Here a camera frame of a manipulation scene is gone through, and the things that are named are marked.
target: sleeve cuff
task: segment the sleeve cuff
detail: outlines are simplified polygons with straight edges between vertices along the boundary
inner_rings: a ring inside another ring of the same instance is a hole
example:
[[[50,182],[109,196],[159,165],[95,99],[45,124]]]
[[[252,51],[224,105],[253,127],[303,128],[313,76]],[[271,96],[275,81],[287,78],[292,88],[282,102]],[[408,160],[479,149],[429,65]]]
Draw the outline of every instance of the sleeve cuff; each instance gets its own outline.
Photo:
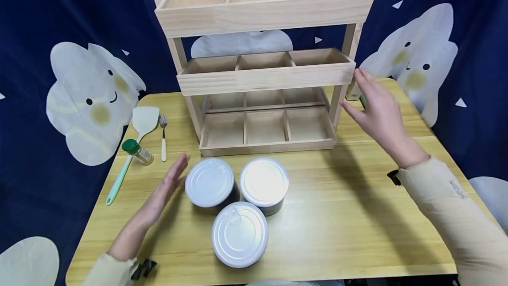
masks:
[[[136,258],[123,262],[108,253],[102,253],[88,273],[83,286],[132,285],[131,276],[137,268]]]
[[[417,165],[399,169],[398,178],[417,203],[444,196],[468,198],[448,166],[434,156]]]

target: white spatula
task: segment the white spatula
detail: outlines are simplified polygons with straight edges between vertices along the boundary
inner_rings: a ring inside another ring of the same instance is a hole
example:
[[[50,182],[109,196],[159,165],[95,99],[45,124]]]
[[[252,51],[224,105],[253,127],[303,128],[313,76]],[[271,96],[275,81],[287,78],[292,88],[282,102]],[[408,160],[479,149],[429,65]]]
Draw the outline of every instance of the white spatula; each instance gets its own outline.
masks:
[[[141,142],[144,136],[152,130],[156,129],[158,123],[158,113],[159,109],[157,107],[151,106],[140,106],[136,107],[132,111],[132,125],[134,129],[138,132],[139,136],[136,140],[138,143]],[[111,190],[109,191],[108,198],[106,199],[106,205],[109,206],[113,203],[113,200],[120,190],[120,186],[123,182],[123,177],[126,175],[128,166],[131,164],[132,156],[128,156],[126,162],[124,163],[120,173],[116,177]]]

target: mint green handle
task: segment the mint green handle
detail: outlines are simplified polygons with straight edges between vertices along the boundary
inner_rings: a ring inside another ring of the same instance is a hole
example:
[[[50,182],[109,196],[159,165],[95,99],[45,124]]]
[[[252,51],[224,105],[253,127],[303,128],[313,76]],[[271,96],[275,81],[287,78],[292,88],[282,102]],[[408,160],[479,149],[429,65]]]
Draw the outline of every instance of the mint green handle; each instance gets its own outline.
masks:
[[[124,163],[122,169],[120,170],[120,173],[116,177],[115,182],[113,183],[113,186],[111,187],[111,190],[109,190],[108,198],[106,199],[106,205],[110,206],[111,203],[113,203],[113,200],[116,197],[116,194],[118,193],[118,190],[120,190],[120,186],[122,185],[123,178],[125,177],[127,173],[128,166],[131,164],[132,156],[128,156],[126,162]]]

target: hand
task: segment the hand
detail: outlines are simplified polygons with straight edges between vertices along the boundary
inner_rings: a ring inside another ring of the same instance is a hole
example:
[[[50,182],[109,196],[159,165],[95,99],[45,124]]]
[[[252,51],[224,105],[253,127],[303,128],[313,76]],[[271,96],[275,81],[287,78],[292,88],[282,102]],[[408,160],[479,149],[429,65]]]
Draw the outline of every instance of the hand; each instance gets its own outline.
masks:
[[[136,217],[141,223],[152,226],[157,222],[175,190],[184,182],[185,177],[181,177],[181,174],[187,167],[189,158],[189,155],[183,154],[176,160],[164,179],[138,210]]]
[[[341,103],[345,111],[371,136],[398,166],[406,168],[429,159],[420,145],[406,134],[399,102],[366,69],[355,69],[355,80],[367,99],[365,111]]]

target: white can lid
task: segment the white can lid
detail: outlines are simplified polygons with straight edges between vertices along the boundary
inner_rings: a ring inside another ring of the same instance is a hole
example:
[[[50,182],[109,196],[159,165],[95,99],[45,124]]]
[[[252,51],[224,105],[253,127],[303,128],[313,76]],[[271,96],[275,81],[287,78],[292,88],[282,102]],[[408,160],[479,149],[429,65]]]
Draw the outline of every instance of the white can lid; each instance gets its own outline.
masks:
[[[233,268],[253,265],[267,244],[268,223],[261,210],[251,203],[231,203],[213,222],[213,251],[225,265]]]
[[[249,162],[240,174],[243,197],[258,207],[271,207],[281,202],[288,192],[289,176],[285,168],[271,158]]]
[[[201,160],[185,179],[185,193],[192,203],[202,208],[214,207],[223,202],[233,190],[233,170],[222,159]]]

